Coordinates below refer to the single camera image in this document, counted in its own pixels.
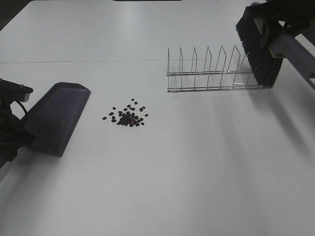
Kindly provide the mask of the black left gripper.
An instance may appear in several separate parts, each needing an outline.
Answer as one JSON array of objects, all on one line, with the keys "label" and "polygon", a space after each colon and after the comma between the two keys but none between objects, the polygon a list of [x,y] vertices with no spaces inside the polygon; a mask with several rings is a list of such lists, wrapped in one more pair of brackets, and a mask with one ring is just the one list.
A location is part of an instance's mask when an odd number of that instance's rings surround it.
[{"label": "black left gripper", "polygon": [[0,161],[11,162],[20,148],[30,147],[37,136],[26,130],[11,110],[0,109]]}]

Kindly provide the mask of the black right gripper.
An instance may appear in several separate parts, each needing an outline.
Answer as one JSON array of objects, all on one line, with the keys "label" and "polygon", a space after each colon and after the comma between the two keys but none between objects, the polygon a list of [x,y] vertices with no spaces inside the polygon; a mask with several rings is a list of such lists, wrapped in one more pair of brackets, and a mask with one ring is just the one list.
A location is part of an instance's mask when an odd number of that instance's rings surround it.
[{"label": "black right gripper", "polygon": [[268,0],[251,7],[253,17],[272,21],[284,21],[284,31],[300,34],[315,24],[313,0]]}]

